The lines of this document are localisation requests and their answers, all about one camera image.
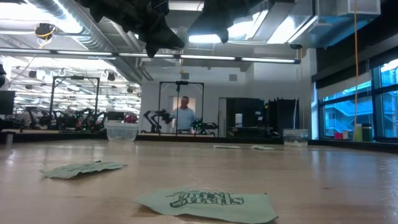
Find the wooden table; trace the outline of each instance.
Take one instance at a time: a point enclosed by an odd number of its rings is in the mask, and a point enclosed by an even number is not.
[[[168,217],[133,200],[157,188],[189,186],[268,193],[278,224],[398,223],[398,156],[332,147],[276,151],[213,149],[184,142],[99,140],[15,144],[0,150],[0,220],[4,224],[224,223]],[[102,161],[122,170],[74,180],[39,169]]]

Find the yellow rope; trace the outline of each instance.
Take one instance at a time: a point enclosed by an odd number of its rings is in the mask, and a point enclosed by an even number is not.
[[[358,76],[359,76],[359,63],[358,63],[358,18],[357,18],[357,0],[355,0],[354,5],[354,28],[355,28],[355,66],[356,66],[356,76],[355,76],[355,114],[354,114],[354,140],[356,135],[356,113],[358,105]]]

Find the crumpled paper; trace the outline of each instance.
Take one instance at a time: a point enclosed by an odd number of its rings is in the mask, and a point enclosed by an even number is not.
[[[214,145],[215,149],[240,149],[239,146],[221,146],[221,145]]]
[[[93,162],[90,164],[71,164],[67,166],[61,166],[50,171],[40,170],[44,176],[48,178],[61,178],[69,179],[78,174],[102,171],[102,170],[113,170],[120,169],[126,166],[117,162]]]
[[[266,194],[160,189],[134,200],[163,215],[196,215],[238,223],[268,223],[278,216]]]
[[[250,149],[275,150],[273,147],[265,147],[265,146],[251,146]]]

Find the clear plastic container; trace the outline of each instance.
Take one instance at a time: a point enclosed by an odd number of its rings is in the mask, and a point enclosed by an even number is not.
[[[138,134],[138,124],[105,123],[110,141],[134,141]]]
[[[307,129],[284,129],[285,146],[307,147],[308,130]]]

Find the exposed duct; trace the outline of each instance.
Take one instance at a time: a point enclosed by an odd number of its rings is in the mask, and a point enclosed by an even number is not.
[[[88,17],[82,8],[71,0],[25,0],[33,4],[40,10],[47,12],[61,21],[73,19],[71,23],[78,23],[82,26],[80,34],[89,35],[88,37],[74,37],[90,51],[96,52],[116,52],[116,48],[109,42],[104,34],[98,29],[96,24]],[[144,75],[140,68],[134,68],[124,59],[117,58],[109,62],[118,68],[121,74],[130,82],[141,83],[142,78],[150,79]]]

